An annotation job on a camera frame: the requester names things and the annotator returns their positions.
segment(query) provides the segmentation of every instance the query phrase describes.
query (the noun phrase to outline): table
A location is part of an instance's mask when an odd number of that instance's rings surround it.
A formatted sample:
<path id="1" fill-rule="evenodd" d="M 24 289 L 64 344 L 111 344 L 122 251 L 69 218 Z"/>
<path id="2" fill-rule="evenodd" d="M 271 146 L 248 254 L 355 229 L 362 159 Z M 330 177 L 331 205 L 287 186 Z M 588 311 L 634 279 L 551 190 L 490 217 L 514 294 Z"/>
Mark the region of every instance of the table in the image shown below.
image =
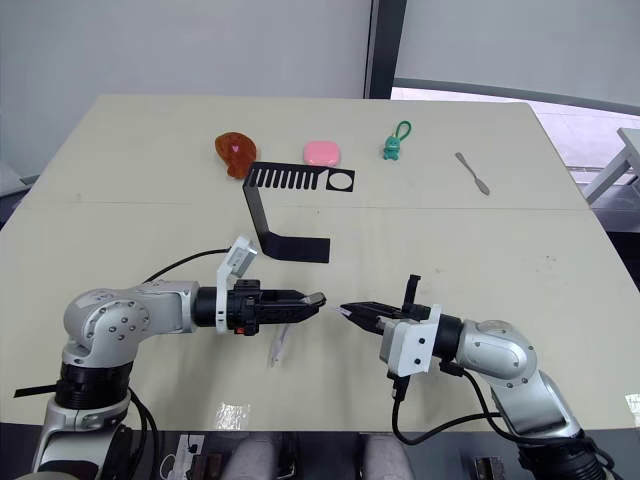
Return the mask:
<path id="1" fill-rule="evenodd" d="M 618 135 L 624 142 L 624 147 L 584 189 L 584 197 L 591 205 L 604 191 L 615 183 L 629 168 L 640 173 L 640 130 L 633 128 L 619 128 Z M 638 191 L 639 184 L 634 182 L 634 189 Z"/>
<path id="2" fill-rule="evenodd" d="M 404 119 L 413 131 L 400 160 L 382 160 Z M 132 386 L 161 429 L 216 429 L 221 406 L 234 405 L 250 430 L 390 430 L 380 337 L 332 306 L 398 305 L 411 273 L 422 275 L 417 301 L 515 324 L 585 428 L 633 426 L 625 395 L 640 392 L 640 296 L 529 106 L 203 96 L 100 97 L 0 232 L 1 421 L 42 422 L 46 396 L 11 395 L 57 379 L 74 296 L 134 285 L 238 234 L 257 243 L 241 184 L 212 145 L 226 131 L 249 135 L 264 161 L 298 163 L 305 142 L 334 140 L 355 189 L 263 190 L 270 227 L 329 235 L 331 262 L 260 255 L 245 278 L 320 290 L 328 304 L 293 328 L 274 368 L 276 327 L 253 338 L 199 329 L 145 341 Z M 214 285 L 218 262 L 167 278 Z M 424 430 L 476 411 L 469 385 L 433 368 L 412 382 L 400 426 Z"/>

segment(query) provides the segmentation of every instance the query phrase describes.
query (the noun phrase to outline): black cable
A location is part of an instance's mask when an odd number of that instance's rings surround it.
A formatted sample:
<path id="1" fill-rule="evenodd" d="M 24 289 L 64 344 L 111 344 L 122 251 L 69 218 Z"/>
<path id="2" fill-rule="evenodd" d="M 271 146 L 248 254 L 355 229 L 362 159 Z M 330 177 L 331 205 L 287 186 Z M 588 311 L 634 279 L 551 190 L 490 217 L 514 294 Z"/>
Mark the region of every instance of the black cable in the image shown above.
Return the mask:
<path id="1" fill-rule="evenodd" d="M 463 376 L 467 377 L 469 382 L 471 382 L 471 385 L 473 386 L 473 390 L 476 392 L 476 396 L 478 397 L 478 401 L 480 402 L 480 407 L 482 408 L 482 411 L 485 413 L 485 418 L 487 419 L 487 422 L 489 422 L 489 425 L 491 425 L 491 428 L 493 428 L 493 430 L 498 435 L 500 435 L 502 438 L 505 438 L 506 440 L 510 440 L 512 442 L 515 442 L 518 445 L 527 444 L 527 445 L 553 446 L 553 445 L 561 445 L 561 444 L 566 445 L 568 443 L 586 444 L 588 447 L 593 448 L 593 450 L 595 451 L 596 455 L 598 455 L 599 457 L 601 457 L 602 459 L 605 460 L 605 463 L 600 463 L 600 465 L 602 465 L 602 467 L 604 467 L 607 470 L 609 470 L 609 472 L 611 472 L 611 474 L 613 475 L 613 477 L 616 480 L 623 480 L 620 475 L 618 475 L 617 473 L 615 473 L 613 471 L 613 468 L 615 467 L 615 461 L 613 460 L 611 455 L 609 455 L 607 452 L 605 452 L 604 450 L 599 448 L 595 444 L 595 442 L 590 438 L 570 438 L 570 437 L 564 437 L 564 438 L 527 438 L 527 437 L 517 437 L 517 436 L 512 435 L 512 434 L 510 434 L 508 432 L 505 432 L 500 427 L 498 427 L 498 425 L 496 425 L 496 423 L 493 421 L 493 418 L 488 416 L 489 409 L 487 408 L 487 402 L 485 401 L 484 395 L 482 394 L 482 391 L 480 390 L 480 387 L 478 386 L 478 382 L 476 382 L 476 379 L 473 378 L 473 375 L 471 375 L 469 372 L 467 372 L 464 369 L 461 370 L 461 373 L 462 373 Z"/>
<path id="2" fill-rule="evenodd" d="M 158 427 L 153 418 L 153 415 L 151 415 L 151 412 L 149 411 L 149 409 L 144 405 L 144 403 L 140 401 L 138 396 L 135 394 L 135 392 L 131 388 L 129 388 L 129 391 L 131 392 L 131 401 L 134 403 L 136 408 L 139 408 L 139 412 L 141 413 L 141 418 L 144 417 L 149 422 L 149 425 L 151 426 L 151 433 L 153 435 L 152 436 L 153 457 L 151 462 L 151 471 L 149 472 L 149 480 L 154 480 L 156 478 L 155 473 L 158 470 L 158 467 L 160 466 L 160 451 L 159 451 L 160 434 L 158 432 Z"/>
<path id="3" fill-rule="evenodd" d="M 467 380 L 469 380 L 469 382 L 471 382 L 471 386 L 476 392 L 476 396 L 478 397 L 478 401 L 480 402 L 480 407 L 482 408 L 482 411 L 484 412 L 485 416 L 487 416 L 487 422 L 489 422 L 489 425 L 491 425 L 491 428 L 493 429 L 493 431 L 496 432 L 498 435 L 500 435 L 502 438 L 518 444 L 524 443 L 527 445 L 547 445 L 548 446 L 548 445 L 559 445 L 559 444 L 566 444 L 566 443 L 572 443 L 572 442 L 584 443 L 584 440 L 580 438 L 569 438 L 569 437 L 527 438 L 527 437 L 518 437 L 516 435 L 512 435 L 509 432 L 505 432 L 500 427 L 498 427 L 496 422 L 493 421 L 493 418 L 488 416 L 489 408 L 487 407 L 487 402 L 484 399 L 484 395 L 482 394 L 482 391 L 480 390 L 480 386 L 478 385 L 478 382 L 476 382 L 476 379 L 473 378 L 473 375 L 471 375 L 466 370 L 462 370 L 461 373 L 464 377 L 467 378 Z"/>
<path id="4" fill-rule="evenodd" d="M 196 453 L 196 451 L 198 450 L 198 444 L 194 443 L 193 445 L 191 444 L 191 432 L 187 432 L 187 451 L 189 453 Z"/>
<path id="5" fill-rule="evenodd" d="M 231 247 L 222 248 L 218 250 L 205 250 L 204 252 L 195 253 L 186 258 L 178 260 L 177 262 L 172 263 L 168 267 L 165 267 L 162 270 L 154 273 L 149 278 L 147 278 L 143 283 L 152 282 L 159 276 L 167 273 L 168 271 L 173 270 L 174 268 L 179 267 L 180 265 L 183 265 L 187 262 L 190 262 L 191 260 L 195 260 L 196 258 L 204 257 L 206 255 L 215 255 L 218 253 L 227 253 L 229 250 L 231 250 Z M 140 415 L 140 427 L 141 427 L 140 442 L 138 443 L 138 448 L 133 453 L 133 457 L 131 460 L 132 461 L 131 470 L 130 470 L 131 477 L 133 477 L 136 470 L 138 469 L 138 466 L 140 465 L 140 461 L 144 454 L 144 448 L 145 448 L 146 439 L 147 439 L 147 422 L 149 422 L 149 425 L 151 426 L 152 442 L 153 442 L 153 458 L 152 458 L 152 464 L 151 464 L 151 471 L 149 472 L 149 480 L 154 480 L 155 472 L 158 470 L 158 467 L 160 466 L 160 433 L 158 432 L 158 426 L 156 425 L 153 415 L 151 415 L 151 412 L 149 411 L 149 409 L 144 405 L 144 403 L 142 403 L 140 398 L 138 398 L 138 396 L 135 394 L 135 392 L 131 388 L 129 388 L 129 391 L 131 392 L 131 401 L 138 409 L 138 414 Z"/>
<path id="6" fill-rule="evenodd" d="M 159 272 L 154 273 L 149 278 L 147 278 L 143 283 L 153 282 L 156 278 L 158 278 L 161 275 L 164 275 L 169 270 L 173 270 L 174 268 L 179 267 L 180 265 L 183 265 L 187 262 L 190 262 L 191 260 L 195 260 L 196 258 L 204 257 L 205 255 L 215 255 L 217 253 L 227 253 L 230 249 L 231 248 L 221 248 L 219 250 L 205 250 L 204 252 L 195 253 L 189 257 L 183 258 L 182 260 L 178 260 L 177 262 L 172 263 L 171 265 L 163 268 Z"/>
<path id="7" fill-rule="evenodd" d="M 147 443 L 147 416 L 144 413 L 140 399 L 134 393 L 134 391 L 131 390 L 131 387 L 129 387 L 129 392 L 131 392 L 131 401 L 136 406 L 138 415 L 140 416 L 140 441 L 138 442 L 138 447 L 133 452 L 131 465 L 129 468 L 129 478 L 133 479 L 136 472 L 138 471 L 138 466 L 140 465 L 142 455 L 144 454 L 144 447 Z"/>
<path id="8" fill-rule="evenodd" d="M 471 422 L 473 420 L 482 420 L 486 418 L 484 413 L 474 413 L 473 415 L 465 415 L 464 417 L 454 418 L 453 420 L 449 420 L 448 422 L 443 423 L 442 425 L 435 427 L 429 430 L 426 433 L 423 433 L 419 437 L 416 438 L 408 438 L 405 437 L 400 429 L 398 428 L 398 414 L 400 412 L 400 404 L 401 400 L 394 400 L 393 402 L 393 413 L 391 415 L 391 428 L 393 429 L 393 433 L 398 440 L 406 445 L 418 445 L 419 443 L 424 442 L 425 440 L 430 439 L 434 435 L 447 430 L 448 428 L 455 427 L 456 425 L 460 425 L 462 423 Z M 489 413 L 490 417 L 500 417 L 501 415 L 498 412 Z"/>
<path id="9" fill-rule="evenodd" d="M 155 480 L 156 472 L 158 468 L 160 468 L 160 433 L 158 432 L 158 426 L 156 425 L 156 421 L 153 419 L 153 415 L 147 407 L 144 407 L 147 420 L 149 420 L 149 425 L 151 425 L 151 433 L 153 435 L 153 460 L 151 462 L 151 470 L 149 471 L 149 480 Z"/>

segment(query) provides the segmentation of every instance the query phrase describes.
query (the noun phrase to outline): white wall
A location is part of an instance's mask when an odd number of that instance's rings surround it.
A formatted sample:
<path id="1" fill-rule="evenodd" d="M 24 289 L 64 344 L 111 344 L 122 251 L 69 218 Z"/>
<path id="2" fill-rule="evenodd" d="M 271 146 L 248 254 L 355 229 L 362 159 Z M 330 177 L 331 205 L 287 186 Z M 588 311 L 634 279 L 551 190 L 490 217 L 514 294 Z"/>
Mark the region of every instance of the white wall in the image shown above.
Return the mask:
<path id="1" fill-rule="evenodd" d="M 42 171 L 101 93 L 362 97 L 370 0 L 0 0 L 0 159 Z"/>
<path id="2" fill-rule="evenodd" d="M 488 85 L 638 114 L 639 49 L 638 0 L 408 0 L 396 84 Z"/>

